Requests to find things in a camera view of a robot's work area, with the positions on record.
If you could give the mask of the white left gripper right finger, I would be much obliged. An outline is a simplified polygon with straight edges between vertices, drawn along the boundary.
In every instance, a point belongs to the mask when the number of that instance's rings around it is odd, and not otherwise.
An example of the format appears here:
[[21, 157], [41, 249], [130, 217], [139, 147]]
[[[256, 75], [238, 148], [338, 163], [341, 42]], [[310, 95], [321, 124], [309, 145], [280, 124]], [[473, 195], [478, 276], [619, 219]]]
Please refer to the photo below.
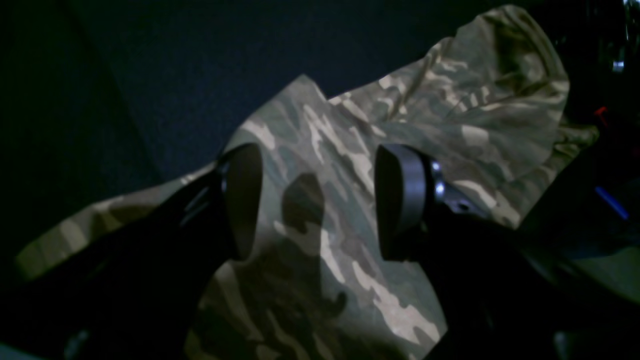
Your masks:
[[448, 329], [427, 360], [637, 360], [639, 305], [492, 221], [434, 158], [375, 153], [379, 248], [419, 264]]

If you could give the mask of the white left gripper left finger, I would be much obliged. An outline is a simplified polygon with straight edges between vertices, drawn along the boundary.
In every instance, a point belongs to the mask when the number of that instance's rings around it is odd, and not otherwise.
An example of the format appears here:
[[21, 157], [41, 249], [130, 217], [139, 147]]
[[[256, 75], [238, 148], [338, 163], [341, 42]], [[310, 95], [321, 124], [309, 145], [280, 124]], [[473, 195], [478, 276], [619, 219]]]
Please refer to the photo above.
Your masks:
[[246, 260], [263, 160], [255, 143], [151, 214], [1, 294], [1, 344], [48, 360], [180, 360], [205, 287]]

